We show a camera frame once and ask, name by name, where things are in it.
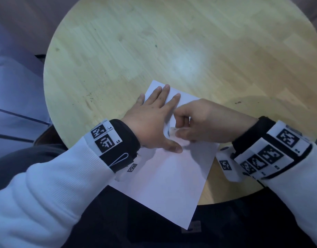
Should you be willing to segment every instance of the fingernail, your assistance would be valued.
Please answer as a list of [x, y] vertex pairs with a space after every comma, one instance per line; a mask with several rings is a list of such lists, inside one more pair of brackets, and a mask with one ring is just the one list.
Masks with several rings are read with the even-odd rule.
[[177, 146], [176, 147], [176, 153], [180, 154], [183, 152], [183, 148], [181, 148], [181, 146]]

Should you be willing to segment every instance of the white sleeve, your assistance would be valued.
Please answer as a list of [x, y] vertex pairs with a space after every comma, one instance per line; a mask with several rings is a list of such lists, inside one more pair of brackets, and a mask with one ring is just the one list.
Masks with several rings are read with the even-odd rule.
[[0, 191], [0, 247], [57, 248], [115, 174], [81, 138]]
[[300, 228], [317, 245], [317, 145], [300, 163], [266, 180], [294, 214]]

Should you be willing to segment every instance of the right hand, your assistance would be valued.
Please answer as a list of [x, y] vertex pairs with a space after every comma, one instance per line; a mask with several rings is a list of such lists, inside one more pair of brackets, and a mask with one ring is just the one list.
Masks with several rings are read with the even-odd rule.
[[205, 99], [184, 104], [173, 114], [177, 128], [187, 127], [178, 130], [176, 136], [190, 141], [232, 142], [258, 121]]

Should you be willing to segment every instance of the round wooden table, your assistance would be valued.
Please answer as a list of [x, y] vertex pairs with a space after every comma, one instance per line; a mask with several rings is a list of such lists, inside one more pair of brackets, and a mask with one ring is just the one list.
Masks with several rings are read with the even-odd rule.
[[[46, 102], [68, 147], [152, 80], [317, 138], [317, 33], [289, 0], [80, 0], [48, 49]], [[261, 188], [215, 161], [199, 204]]]

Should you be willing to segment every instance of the white paper sheet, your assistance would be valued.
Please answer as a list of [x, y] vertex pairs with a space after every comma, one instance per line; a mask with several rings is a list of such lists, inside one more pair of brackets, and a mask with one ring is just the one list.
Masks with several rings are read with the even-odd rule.
[[[158, 86], [164, 87], [164, 84], [153, 81], [145, 98]], [[178, 106], [198, 99], [171, 87], [167, 102], [177, 93], [181, 93]], [[174, 127], [175, 124], [176, 120], [172, 116], [165, 126], [166, 136], [169, 127]], [[218, 144], [196, 142], [184, 146], [183, 149], [182, 154], [175, 154], [163, 149], [141, 148], [138, 152], [141, 161], [136, 167], [140, 169], [130, 179], [112, 181], [110, 186], [188, 229]]]

